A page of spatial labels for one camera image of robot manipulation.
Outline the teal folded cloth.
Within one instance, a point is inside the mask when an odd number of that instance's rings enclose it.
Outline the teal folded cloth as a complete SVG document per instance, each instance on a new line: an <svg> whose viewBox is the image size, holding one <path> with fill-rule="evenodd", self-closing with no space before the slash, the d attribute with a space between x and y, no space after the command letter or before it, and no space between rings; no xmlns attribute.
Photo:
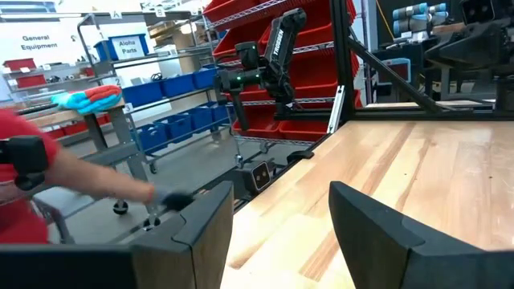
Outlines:
<svg viewBox="0 0 514 289"><path fill-rule="evenodd" d="M62 92L51 96L51 102L67 110L83 110L93 105L85 92Z"/></svg>

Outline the blue bin white label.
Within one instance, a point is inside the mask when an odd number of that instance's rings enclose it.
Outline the blue bin white label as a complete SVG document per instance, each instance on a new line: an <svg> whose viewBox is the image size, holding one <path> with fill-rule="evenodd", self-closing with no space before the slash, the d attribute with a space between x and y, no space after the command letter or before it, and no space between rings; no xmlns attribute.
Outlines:
<svg viewBox="0 0 514 289"><path fill-rule="evenodd" d="M112 36L98 42L94 48L101 61L125 60L146 56L149 53L145 34Z"/></svg>

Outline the blue storage bin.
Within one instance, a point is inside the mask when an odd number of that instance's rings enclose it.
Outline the blue storage bin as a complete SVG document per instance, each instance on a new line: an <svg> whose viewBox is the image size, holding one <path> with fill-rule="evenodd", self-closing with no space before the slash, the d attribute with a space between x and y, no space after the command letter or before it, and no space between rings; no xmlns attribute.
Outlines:
<svg viewBox="0 0 514 289"><path fill-rule="evenodd" d="M216 68L203 68L193 73L194 86L197 89L211 88L214 86L214 77L217 75Z"/></svg>
<svg viewBox="0 0 514 289"><path fill-rule="evenodd" d="M124 101L134 108L159 101L163 98L158 82L144 83L122 89Z"/></svg>
<svg viewBox="0 0 514 289"><path fill-rule="evenodd" d="M182 112L191 118L192 129L195 133L210 130L213 124L211 110L208 107L196 107Z"/></svg>
<svg viewBox="0 0 514 289"><path fill-rule="evenodd" d="M192 117L190 115L172 115L154 121L162 126L167 139L177 144L193 136Z"/></svg>
<svg viewBox="0 0 514 289"><path fill-rule="evenodd" d="M145 124L131 131L132 138L139 141L142 150L149 155L168 147L165 127L161 124Z"/></svg>
<svg viewBox="0 0 514 289"><path fill-rule="evenodd" d="M179 96L195 90L192 74L163 79L160 86L165 97Z"/></svg>

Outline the white bracket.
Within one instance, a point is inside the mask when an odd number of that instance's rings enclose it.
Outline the white bracket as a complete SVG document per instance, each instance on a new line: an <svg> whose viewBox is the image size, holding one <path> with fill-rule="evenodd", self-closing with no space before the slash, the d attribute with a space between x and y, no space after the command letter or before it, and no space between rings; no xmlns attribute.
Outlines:
<svg viewBox="0 0 514 289"><path fill-rule="evenodd" d="M333 100L332 111L328 121L327 134L333 134L338 129L344 102L345 85L339 85Z"/></svg>

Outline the black device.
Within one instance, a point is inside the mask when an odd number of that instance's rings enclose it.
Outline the black device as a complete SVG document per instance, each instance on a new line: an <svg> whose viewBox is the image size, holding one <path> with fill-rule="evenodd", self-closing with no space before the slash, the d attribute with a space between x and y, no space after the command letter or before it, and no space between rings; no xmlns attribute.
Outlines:
<svg viewBox="0 0 514 289"><path fill-rule="evenodd" d="M0 165L12 165L17 173L16 187L30 191L41 185L49 167L43 139L40 136L13 136L0 140Z"/></svg>

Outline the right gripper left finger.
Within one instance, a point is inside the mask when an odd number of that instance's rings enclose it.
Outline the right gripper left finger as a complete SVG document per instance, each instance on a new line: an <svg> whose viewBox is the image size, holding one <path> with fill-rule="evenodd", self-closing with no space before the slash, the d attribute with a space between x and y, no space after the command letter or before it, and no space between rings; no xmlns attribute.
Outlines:
<svg viewBox="0 0 514 289"><path fill-rule="evenodd" d="M222 181L125 244L0 246L0 289L220 289L233 201Z"/></svg>

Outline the person's hand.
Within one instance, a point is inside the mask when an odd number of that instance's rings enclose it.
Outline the person's hand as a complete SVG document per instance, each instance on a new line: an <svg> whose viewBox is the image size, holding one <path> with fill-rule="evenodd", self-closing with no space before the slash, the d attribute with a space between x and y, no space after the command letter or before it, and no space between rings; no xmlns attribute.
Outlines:
<svg viewBox="0 0 514 289"><path fill-rule="evenodd" d="M157 186L153 193L154 203L172 211L181 211L194 201L195 196L191 192L172 190L162 186Z"/></svg>

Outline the orange folded cloth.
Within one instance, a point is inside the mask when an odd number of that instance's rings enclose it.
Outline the orange folded cloth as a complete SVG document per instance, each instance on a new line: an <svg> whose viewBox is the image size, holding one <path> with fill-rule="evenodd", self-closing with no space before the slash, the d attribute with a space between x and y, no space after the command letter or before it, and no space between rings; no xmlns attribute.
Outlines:
<svg viewBox="0 0 514 289"><path fill-rule="evenodd" d="M91 102L96 102L108 98L109 96L117 96L121 93L121 88L117 85L101 85L94 88L84 90L84 94Z"/></svg>

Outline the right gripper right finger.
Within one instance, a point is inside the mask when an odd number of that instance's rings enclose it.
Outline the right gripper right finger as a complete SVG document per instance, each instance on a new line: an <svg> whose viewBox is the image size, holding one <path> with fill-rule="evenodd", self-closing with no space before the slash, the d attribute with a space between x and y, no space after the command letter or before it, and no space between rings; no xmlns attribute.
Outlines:
<svg viewBox="0 0 514 289"><path fill-rule="evenodd" d="M328 207L356 289L514 289L514 250L483 250L331 181Z"/></svg>

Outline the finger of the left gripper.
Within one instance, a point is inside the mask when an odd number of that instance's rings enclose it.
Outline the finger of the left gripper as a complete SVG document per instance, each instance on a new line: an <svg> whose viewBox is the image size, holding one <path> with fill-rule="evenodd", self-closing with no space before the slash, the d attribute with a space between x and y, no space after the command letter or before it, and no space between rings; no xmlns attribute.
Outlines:
<svg viewBox="0 0 514 289"><path fill-rule="evenodd" d="M243 102L240 99L240 95L237 95L237 115L241 129L249 129L249 122L244 110Z"/></svg>
<svg viewBox="0 0 514 289"><path fill-rule="evenodd" d="M239 120L240 127L243 128L243 103L240 100L239 92L234 91L230 93L232 97L232 104L235 109L236 116Z"/></svg>

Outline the blue folded cloth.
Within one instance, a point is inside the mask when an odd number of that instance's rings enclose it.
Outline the blue folded cloth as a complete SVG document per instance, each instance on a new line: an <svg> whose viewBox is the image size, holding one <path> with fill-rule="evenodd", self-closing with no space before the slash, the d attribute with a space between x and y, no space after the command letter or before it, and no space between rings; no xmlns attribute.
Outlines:
<svg viewBox="0 0 514 289"><path fill-rule="evenodd" d="M101 100L96 100L96 101L84 104L80 108L77 108L76 111L80 115L87 115L87 114L102 112L113 106L116 106L121 100L122 100L121 95L109 96L109 97L103 98Z"/></svg>

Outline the light blue framed box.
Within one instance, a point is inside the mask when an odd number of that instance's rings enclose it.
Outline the light blue framed box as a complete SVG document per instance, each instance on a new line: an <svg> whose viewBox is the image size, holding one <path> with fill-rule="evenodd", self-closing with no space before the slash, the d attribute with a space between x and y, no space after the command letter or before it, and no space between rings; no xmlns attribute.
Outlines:
<svg viewBox="0 0 514 289"><path fill-rule="evenodd" d="M382 62L400 78L411 83L411 61L408 58L387 59ZM403 93L393 87L390 77L382 73L377 74L377 88L380 90L380 96L388 96L398 102L405 99Z"/></svg>

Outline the person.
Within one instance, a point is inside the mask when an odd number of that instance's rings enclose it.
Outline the person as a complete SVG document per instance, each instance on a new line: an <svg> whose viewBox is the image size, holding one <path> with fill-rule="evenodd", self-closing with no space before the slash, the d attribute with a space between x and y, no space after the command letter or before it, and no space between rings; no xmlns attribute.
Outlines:
<svg viewBox="0 0 514 289"><path fill-rule="evenodd" d="M53 164L60 144L12 110L0 108L0 139L11 136L41 136L47 160ZM0 205L0 243L2 244L48 244L47 224L33 211L27 199Z"/></svg>

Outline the red storage bin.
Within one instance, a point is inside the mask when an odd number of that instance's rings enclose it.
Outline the red storage bin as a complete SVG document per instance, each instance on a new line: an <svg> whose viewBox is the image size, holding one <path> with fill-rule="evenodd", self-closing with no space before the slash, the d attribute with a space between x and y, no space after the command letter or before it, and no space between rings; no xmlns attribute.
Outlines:
<svg viewBox="0 0 514 289"><path fill-rule="evenodd" d="M334 50L293 55L289 75L297 99L335 96L338 71Z"/></svg>
<svg viewBox="0 0 514 289"><path fill-rule="evenodd" d="M296 37L295 48L332 41L332 22L329 0L291 0L290 6L282 5L272 10L273 17L294 8L302 8L307 15L304 28Z"/></svg>
<svg viewBox="0 0 514 289"><path fill-rule="evenodd" d="M47 83L44 75L22 76L16 79L17 88L32 88Z"/></svg>
<svg viewBox="0 0 514 289"><path fill-rule="evenodd" d="M247 10L269 0L212 0L203 14L211 22L217 22L238 12Z"/></svg>
<svg viewBox="0 0 514 289"><path fill-rule="evenodd" d="M22 68L33 70L36 68L35 61L29 59L10 59L3 63L4 67L8 67L11 71L20 71Z"/></svg>
<svg viewBox="0 0 514 289"><path fill-rule="evenodd" d="M224 55L233 55L235 45L245 42L256 42L259 53L264 53L265 46L260 42L260 39L269 28L272 19L273 17L263 18L228 30L214 49L214 57L218 59Z"/></svg>
<svg viewBox="0 0 514 289"><path fill-rule="evenodd" d="M280 122L274 118L275 108L271 105L245 106L244 112L248 120L249 129L243 131L239 120L232 124L234 132L240 136L280 139Z"/></svg>
<svg viewBox="0 0 514 289"><path fill-rule="evenodd" d="M287 140L317 141L328 129L328 123L323 121L284 120L279 125L279 131Z"/></svg>

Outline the white general equipment sign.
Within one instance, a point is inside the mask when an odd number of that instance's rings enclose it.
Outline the white general equipment sign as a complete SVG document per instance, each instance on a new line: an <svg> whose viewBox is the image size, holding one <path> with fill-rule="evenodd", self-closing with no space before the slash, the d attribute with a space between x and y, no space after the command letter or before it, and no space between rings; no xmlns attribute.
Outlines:
<svg viewBox="0 0 514 289"><path fill-rule="evenodd" d="M72 63L83 57L78 35L61 22L0 23L0 64L16 59L33 59L37 65Z"/></svg>

